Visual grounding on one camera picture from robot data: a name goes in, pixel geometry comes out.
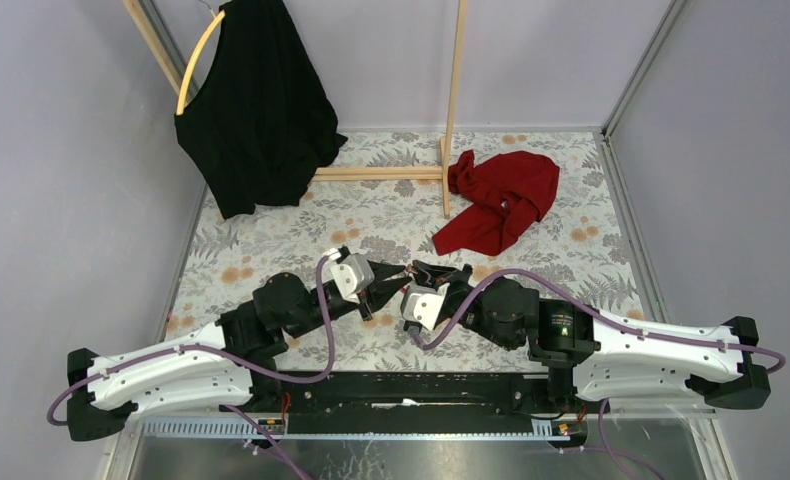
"floral pattern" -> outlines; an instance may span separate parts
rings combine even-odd
[[[438,133],[347,136],[335,166],[440,162]],[[551,210],[501,255],[487,257],[466,250],[436,255],[431,236],[447,223],[439,181],[315,182],[298,207],[259,206],[254,215],[227,221],[208,195],[169,313],[168,337],[184,335],[250,300],[251,292],[278,272],[294,273],[312,287],[321,254],[343,244],[388,263],[406,264],[411,259],[456,266],[469,263],[474,282],[502,268],[524,268],[596,307],[642,318],[628,245],[619,231],[591,134],[456,134],[454,151],[469,149],[475,150],[477,163],[499,153],[527,150],[549,156],[561,169]],[[452,215],[468,206],[466,199],[451,196]],[[334,322],[337,369],[541,370],[527,360],[524,349],[507,352],[460,328],[439,348],[424,353],[403,332],[399,303],[397,295],[369,322],[362,322],[357,314]],[[289,351],[277,357],[280,368],[319,369],[327,359],[324,329],[298,339],[287,337],[287,343]]]

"red wire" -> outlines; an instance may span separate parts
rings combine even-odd
[[[289,410],[289,405],[292,405],[292,395],[289,395],[289,392],[285,392],[285,398],[280,397],[280,404],[282,405],[280,409],[280,421],[283,423],[283,431],[286,432],[286,412]]]
[[[583,421],[583,418],[586,416],[587,406],[588,406],[587,404],[585,403],[583,404],[583,407],[581,408],[580,412],[578,412],[578,421],[575,423],[575,425],[579,425],[580,422]]]

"gray wall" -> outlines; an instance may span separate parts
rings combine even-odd
[[[189,58],[212,20],[206,6],[154,2]],[[285,2],[343,128],[445,125],[457,0]],[[217,9],[224,0],[207,3]],[[668,4],[470,0],[457,126],[601,125]],[[209,71],[216,38],[197,79]]]
[[[790,362],[790,0],[690,5],[615,136],[673,321],[759,322]],[[724,412],[742,479],[790,478],[790,363]]]
[[[160,327],[203,185],[173,109],[120,1],[0,1],[0,478],[101,464],[45,410],[68,351]]]

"glass panel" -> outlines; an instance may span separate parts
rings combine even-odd
[[[597,422],[588,444],[600,446]],[[703,478],[692,434],[679,419],[605,421],[618,450],[654,465],[666,478]],[[486,441],[287,440],[280,445],[313,478],[342,479],[624,479],[609,455],[565,452],[547,443]],[[653,474],[627,462],[640,479]],[[287,466],[253,456],[239,440],[144,437],[132,480],[294,479]]]

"white arm casing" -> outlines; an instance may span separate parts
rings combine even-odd
[[[215,376],[184,378],[166,383],[130,399],[138,409],[130,418],[154,415],[174,410],[204,407],[218,409],[219,405],[242,405],[251,399],[251,372],[234,365],[228,373]]]
[[[728,326],[710,328],[685,327],[646,322],[601,311],[605,317],[646,333],[739,344]],[[682,345],[663,340],[636,337],[593,322],[593,338],[601,349],[575,367],[577,396],[587,401],[603,398],[663,398],[696,402],[701,397],[685,385],[690,375],[711,382],[725,383],[741,376],[742,362],[738,350]]]
[[[142,355],[170,347],[194,344],[223,349],[225,347],[224,331],[213,322],[184,337],[168,340],[141,350],[119,355],[99,356],[94,359],[94,365],[88,368],[86,373],[91,376]],[[174,353],[133,365],[119,373],[109,374],[108,378],[90,383],[88,390],[95,394],[92,405],[103,410],[111,410],[120,407],[128,400],[144,403],[146,399],[143,397],[147,397],[145,392],[154,390],[158,386],[162,388],[164,384],[183,378],[195,381],[205,377],[209,380],[212,377],[229,374],[237,368],[236,364],[230,360],[211,353],[197,351]],[[190,386],[175,388],[186,390]],[[162,398],[164,399],[163,403],[171,401],[170,397],[163,396]]]

